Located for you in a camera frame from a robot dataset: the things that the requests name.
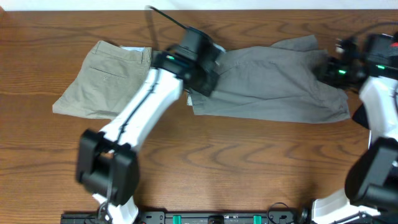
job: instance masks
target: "wooden table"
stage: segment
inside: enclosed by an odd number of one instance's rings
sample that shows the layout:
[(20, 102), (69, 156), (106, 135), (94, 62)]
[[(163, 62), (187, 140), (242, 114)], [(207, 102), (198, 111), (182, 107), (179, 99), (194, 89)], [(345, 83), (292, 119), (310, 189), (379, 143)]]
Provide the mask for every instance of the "wooden table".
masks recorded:
[[(396, 11), (172, 11), (227, 49), (270, 45), (315, 34), (335, 39)], [(183, 32), (155, 16), (160, 46)], [(391, 27), (375, 32), (393, 33)], [(74, 179), (77, 144), (107, 120), (52, 113), (98, 40), (151, 46), (142, 11), (7, 12), (0, 21), (0, 223), (58, 223), (64, 211), (97, 208)], [(351, 112), (360, 104), (349, 94)], [(343, 187), (367, 147), (368, 131), (351, 120), (300, 124), (194, 116), (185, 98), (156, 124), (139, 154), (139, 206), (186, 210), (292, 207)]]

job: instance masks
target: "green clamp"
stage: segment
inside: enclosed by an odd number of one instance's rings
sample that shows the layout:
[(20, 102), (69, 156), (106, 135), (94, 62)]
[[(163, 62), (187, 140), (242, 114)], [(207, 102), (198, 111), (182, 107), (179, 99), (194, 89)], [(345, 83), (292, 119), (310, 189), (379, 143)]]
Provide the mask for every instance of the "green clamp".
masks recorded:
[(261, 224), (261, 216), (260, 215), (253, 216), (253, 224)]
[(181, 215), (173, 216), (173, 224), (181, 224)]

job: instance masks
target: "gray pants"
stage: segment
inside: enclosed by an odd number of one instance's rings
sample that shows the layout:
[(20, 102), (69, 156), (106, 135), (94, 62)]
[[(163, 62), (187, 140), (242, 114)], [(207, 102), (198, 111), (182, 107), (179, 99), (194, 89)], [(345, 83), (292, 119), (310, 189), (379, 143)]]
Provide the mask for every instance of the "gray pants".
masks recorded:
[(302, 123), (349, 119), (344, 91), (313, 74), (328, 58), (326, 50), (317, 49), (311, 35), (227, 52), (210, 98), (191, 94), (194, 114)]

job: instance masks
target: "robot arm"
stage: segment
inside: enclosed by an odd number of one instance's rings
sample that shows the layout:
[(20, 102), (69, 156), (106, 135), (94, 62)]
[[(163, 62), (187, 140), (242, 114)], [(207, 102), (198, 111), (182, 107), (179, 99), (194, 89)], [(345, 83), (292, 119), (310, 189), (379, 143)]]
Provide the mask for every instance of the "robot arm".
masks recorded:
[(351, 223), (378, 216), (380, 210), (398, 210), (398, 48), (393, 49), (397, 40), (372, 35), (368, 41), (364, 60), (368, 78), (359, 91), (367, 121), (359, 123), (371, 130), (369, 149), (349, 171), (344, 189), (313, 202), (311, 221), (318, 224)]
[(80, 139), (76, 180), (94, 193), (108, 223), (132, 224), (138, 214), (132, 195), (139, 181), (137, 153), (163, 112), (183, 88), (205, 96), (214, 90), (216, 59), (225, 50), (203, 32), (185, 28), (180, 45), (154, 59), (146, 81), (123, 111), (100, 132)]
[(183, 90), (183, 81), (162, 68), (152, 68), (141, 89), (125, 109), (109, 124), (103, 127), (104, 138), (118, 144), (129, 144), (139, 151), (145, 138), (162, 116), (163, 112), (177, 99)]

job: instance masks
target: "khaki pants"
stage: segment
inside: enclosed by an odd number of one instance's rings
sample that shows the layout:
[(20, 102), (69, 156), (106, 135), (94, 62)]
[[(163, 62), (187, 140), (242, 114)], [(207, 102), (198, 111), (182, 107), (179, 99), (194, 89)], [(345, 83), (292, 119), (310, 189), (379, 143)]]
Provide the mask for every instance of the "khaki pants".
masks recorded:
[(150, 48), (128, 51), (99, 41), (53, 112), (81, 118), (113, 119), (130, 102), (150, 67)]

